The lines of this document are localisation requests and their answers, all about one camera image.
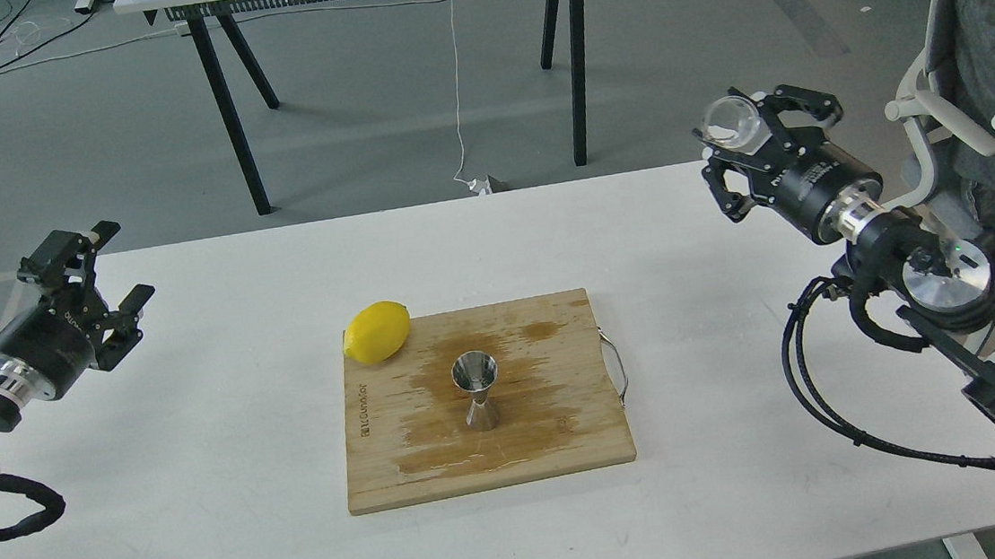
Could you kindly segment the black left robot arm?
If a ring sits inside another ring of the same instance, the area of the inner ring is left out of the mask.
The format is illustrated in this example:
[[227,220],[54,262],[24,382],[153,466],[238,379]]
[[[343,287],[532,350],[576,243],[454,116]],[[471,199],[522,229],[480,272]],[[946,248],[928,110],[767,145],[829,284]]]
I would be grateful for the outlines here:
[[[0,323],[0,434],[15,429],[32,402],[70,395],[87,371],[113,371],[144,338],[139,319],[155,289],[138,284],[111,308],[97,286],[97,257],[119,231],[105,220],[85,231],[52,231],[2,275],[35,296]],[[0,542],[33,535],[64,513],[56,491],[0,471]]]

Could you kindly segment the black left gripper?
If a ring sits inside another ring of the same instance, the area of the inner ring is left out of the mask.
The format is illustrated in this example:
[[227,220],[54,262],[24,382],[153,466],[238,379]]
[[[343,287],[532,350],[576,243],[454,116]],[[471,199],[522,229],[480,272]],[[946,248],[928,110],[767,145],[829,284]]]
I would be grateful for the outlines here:
[[18,280],[40,288],[40,298],[0,330],[0,396],[59,400],[85,370],[113,371],[141,343],[138,324],[155,288],[135,285],[113,310],[94,285],[97,252],[119,231],[117,222],[52,231],[20,260]]

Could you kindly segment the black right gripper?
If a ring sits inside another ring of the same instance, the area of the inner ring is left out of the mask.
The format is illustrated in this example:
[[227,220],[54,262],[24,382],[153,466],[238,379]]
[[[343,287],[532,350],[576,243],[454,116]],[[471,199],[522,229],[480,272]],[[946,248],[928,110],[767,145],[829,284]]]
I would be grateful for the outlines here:
[[[826,129],[844,117],[838,98],[780,83],[772,92],[754,94],[752,102],[761,148],[746,154],[719,146],[703,151],[702,177],[720,211],[738,224],[750,209],[766,206],[819,246],[839,239],[856,243],[886,209],[878,201],[879,175],[826,139]],[[789,110],[806,113],[815,124],[785,127],[780,114]],[[730,171],[745,177],[745,195],[725,183]]]

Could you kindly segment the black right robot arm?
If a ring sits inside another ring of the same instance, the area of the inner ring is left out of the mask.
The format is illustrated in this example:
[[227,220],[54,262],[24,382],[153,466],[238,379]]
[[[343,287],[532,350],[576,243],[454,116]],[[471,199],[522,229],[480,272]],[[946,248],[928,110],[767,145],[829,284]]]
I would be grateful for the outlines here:
[[967,375],[964,397],[995,424],[995,362],[958,338],[995,321],[995,216],[975,240],[927,230],[911,209],[878,199],[878,172],[828,140],[844,110],[827,92],[780,85],[756,97],[729,88],[694,130],[706,147],[702,176],[720,211],[741,222],[774,210],[812,243],[844,241],[830,275],[807,282],[782,334],[785,379],[802,408],[855,445],[942,465],[995,471],[995,457],[914,450],[870,435],[834,410],[805,359],[807,316],[819,299],[848,302],[852,322],[875,344],[935,348]]

